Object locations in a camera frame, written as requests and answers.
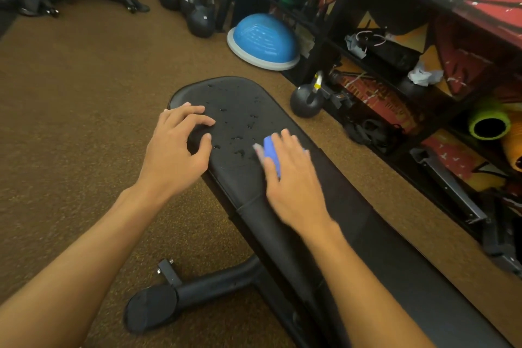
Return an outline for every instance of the bench foot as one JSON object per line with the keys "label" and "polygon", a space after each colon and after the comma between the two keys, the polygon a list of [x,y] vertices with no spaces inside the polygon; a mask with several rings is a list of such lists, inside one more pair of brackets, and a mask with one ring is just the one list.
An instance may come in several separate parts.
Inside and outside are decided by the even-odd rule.
{"label": "bench foot", "polygon": [[167,283],[139,291],[125,306],[123,321],[127,330],[133,334],[143,334],[168,325],[187,308],[255,286],[297,346],[311,347],[306,343],[293,306],[257,256],[252,256],[237,266],[212,272],[189,282],[182,282],[171,262],[165,259],[160,261],[158,273],[166,278]]}

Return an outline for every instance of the forearm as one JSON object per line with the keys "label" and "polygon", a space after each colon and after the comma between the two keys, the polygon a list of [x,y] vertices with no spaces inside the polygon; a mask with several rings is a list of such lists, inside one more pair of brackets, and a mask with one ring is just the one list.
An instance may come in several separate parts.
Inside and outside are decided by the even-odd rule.
{"label": "forearm", "polygon": [[433,347],[349,246],[335,222],[304,240],[323,272],[355,348]]}
{"label": "forearm", "polygon": [[79,347],[160,206],[134,187],[121,193],[104,217],[0,307],[0,347]]}

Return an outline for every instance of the hand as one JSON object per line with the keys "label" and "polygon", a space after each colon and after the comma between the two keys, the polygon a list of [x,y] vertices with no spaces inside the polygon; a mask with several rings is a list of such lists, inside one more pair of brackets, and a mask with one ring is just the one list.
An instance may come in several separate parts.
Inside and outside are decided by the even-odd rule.
{"label": "hand", "polygon": [[209,133],[203,135],[199,150],[191,155],[187,139],[198,124],[212,126],[211,117],[201,113],[205,106],[186,103],[160,114],[136,186],[146,190],[155,200],[165,203],[191,186],[208,168],[212,151]]}
{"label": "hand", "polygon": [[266,196],[281,220],[303,238],[329,225],[323,190],[310,151],[303,150],[295,135],[285,129],[272,134],[272,141],[279,159],[281,180],[277,177],[272,159],[264,159],[267,189]]}

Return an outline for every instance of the weight bench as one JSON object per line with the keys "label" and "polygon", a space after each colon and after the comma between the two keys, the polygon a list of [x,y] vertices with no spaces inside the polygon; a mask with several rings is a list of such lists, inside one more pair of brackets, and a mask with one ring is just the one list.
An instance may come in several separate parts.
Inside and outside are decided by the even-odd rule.
{"label": "weight bench", "polygon": [[276,101],[241,77],[188,85],[169,108],[204,105],[214,127],[196,128],[188,148],[212,133],[214,150],[203,175],[255,255],[243,264],[183,282],[167,260],[167,283],[136,293],[125,308],[133,333],[173,322],[181,311],[253,285],[298,347],[346,347],[348,337],[331,293],[299,236],[279,221],[265,197],[254,143],[288,128],[310,150],[328,211],[344,236],[437,346],[509,347],[496,329],[419,252],[393,230]]}

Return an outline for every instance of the brown carpet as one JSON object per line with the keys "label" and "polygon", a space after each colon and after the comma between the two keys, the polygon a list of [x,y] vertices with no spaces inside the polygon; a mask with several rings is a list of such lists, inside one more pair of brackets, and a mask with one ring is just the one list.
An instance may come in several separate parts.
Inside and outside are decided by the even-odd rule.
{"label": "brown carpet", "polygon": [[[137,177],[156,118],[186,84],[221,75],[259,82],[288,109],[293,86],[239,61],[225,35],[191,36],[160,8],[130,15],[101,0],[60,5],[62,16],[20,18],[0,44],[0,299],[23,286],[93,225]],[[299,123],[381,215],[410,240],[517,347],[522,283],[327,114]],[[126,300],[174,259],[183,278],[250,254],[199,182],[159,215],[124,266],[84,348],[286,347],[292,343],[254,291],[184,314],[136,338],[123,329]]]}

